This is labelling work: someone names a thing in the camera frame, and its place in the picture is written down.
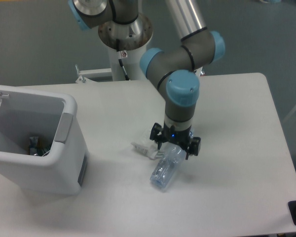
blue joint cap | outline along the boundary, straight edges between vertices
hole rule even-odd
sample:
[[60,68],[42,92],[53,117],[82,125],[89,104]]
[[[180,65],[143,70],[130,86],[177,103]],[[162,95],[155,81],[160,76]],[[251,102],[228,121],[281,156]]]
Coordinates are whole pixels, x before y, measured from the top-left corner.
[[154,56],[156,56],[156,54],[160,52],[163,52],[160,48],[151,48],[142,55],[139,66],[142,69],[145,77],[147,77],[147,69],[149,67],[149,63],[152,61]]
[[215,41],[215,55],[212,60],[212,62],[215,62],[224,56],[226,47],[225,47],[225,41],[217,31],[211,31],[211,34],[214,37],[214,41]]
[[167,95],[178,106],[190,107],[196,104],[199,96],[198,77],[187,70],[173,72],[167,81]]
[[89,30],[90,28],[85,24],[85,22],[82,20],[77,10],[75,9],[73,0],[68,0],[68,5],[74,14],[74,17],[77,20],[77,23],[80,26],[80,29],[82,29],[83,31]]

gray floor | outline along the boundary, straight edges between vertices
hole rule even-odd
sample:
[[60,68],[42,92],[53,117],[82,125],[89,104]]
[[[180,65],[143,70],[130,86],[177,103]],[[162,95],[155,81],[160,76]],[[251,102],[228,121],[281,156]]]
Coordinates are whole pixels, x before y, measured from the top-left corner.
[[[210,30],[226,42],[225,57],[207,75],[266,75],[280,120],[296,103],[296,2],[198,0]],[[153,46],[180,45],[162,0],[144,0],[154,26]],[[81,70],[109,67],[97,30],[81,32],[67,0],[0,2],[0,84],[73,83]],[[284,128],[296,166],[296,127]]]

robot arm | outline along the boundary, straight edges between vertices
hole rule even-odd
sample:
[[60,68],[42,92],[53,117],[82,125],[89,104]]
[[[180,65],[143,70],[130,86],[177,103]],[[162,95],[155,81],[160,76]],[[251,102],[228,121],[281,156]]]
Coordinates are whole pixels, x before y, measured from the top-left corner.
[[[186,151],[187,158],[188,155],[198,155],[201,140],[189,135],[199,96],[199,80],[193,71],[221,58],[225,44],[219,33],[207,30],[195,0],[165,1],[182,45],[169,53],[152,48],[140,59],[144,75],[166,101],[164,127],[155,123],[150,139],[159,147],[164,142],[179,145]],[[138,27],[142,23],[138,17],[137,0],[69,0],[69,6],[82,29],[111,21],[111,48],[119,51],[120,48],[133,50],[140,47],[132,42],[143,34],[142,30],[137,33],[133,30],[143,29]],[[117,37],[124,32],[125,36]]]
[[164,53],[148,50],[140,60],[143,73],[166,101],[164,127],[155,124],[151,140],[179,145],[188,155],[198,155],[200,138],[190,138],[199,80],[192,73],[224,55],[225,44],[217,32],[209,32],[194,0],[166,0],[181,37],[182,46]]
[[138,17],[137,0],[68,0],[68,4],[82,30],[108,21],[127,25]]

trash bin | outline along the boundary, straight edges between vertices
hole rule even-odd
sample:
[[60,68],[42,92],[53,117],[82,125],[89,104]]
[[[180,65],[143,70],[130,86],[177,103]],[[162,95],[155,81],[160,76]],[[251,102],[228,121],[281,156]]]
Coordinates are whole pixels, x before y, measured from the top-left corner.
[[[0,174],[21,188],[77,194],[87,165],[87,146],[66,94],[0,85]],[[29,155],[29,138],[51,145]]]

plastic bottle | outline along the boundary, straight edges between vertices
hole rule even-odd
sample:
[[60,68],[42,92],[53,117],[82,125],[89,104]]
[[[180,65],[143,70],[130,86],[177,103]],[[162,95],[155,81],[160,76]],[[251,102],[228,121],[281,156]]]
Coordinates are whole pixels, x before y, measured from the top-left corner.
[[150,180],[159,188],[165,189],[172,175],[186,157],[186,152],[181,147],[172,143],[166,144],[164,157],[158,162]]

